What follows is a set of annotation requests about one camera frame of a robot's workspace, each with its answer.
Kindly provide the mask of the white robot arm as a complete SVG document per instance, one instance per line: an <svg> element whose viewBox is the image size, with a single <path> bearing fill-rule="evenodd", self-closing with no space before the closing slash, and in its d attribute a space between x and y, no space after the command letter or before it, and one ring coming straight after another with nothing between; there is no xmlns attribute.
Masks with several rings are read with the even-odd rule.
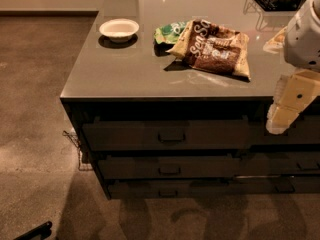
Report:
<svg viewBox="0 0 320 240"><path fill-rule="evenodd" d="M266 52L283 51L296 70L278 80L266 129L282 134L320 95L320 0L306 0L288 25L263 47Z"/></svg>

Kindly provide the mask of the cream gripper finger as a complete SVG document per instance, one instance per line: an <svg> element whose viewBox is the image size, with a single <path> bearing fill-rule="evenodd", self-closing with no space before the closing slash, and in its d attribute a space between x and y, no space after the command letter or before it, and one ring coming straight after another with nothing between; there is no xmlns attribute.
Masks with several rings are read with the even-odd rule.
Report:
<svg viewBox="0 0 320 240"><path fill-rule="evenodd" d="M298 116L296 111L272 104L267 113L266 129L270 134L283 134Z"/></svg>

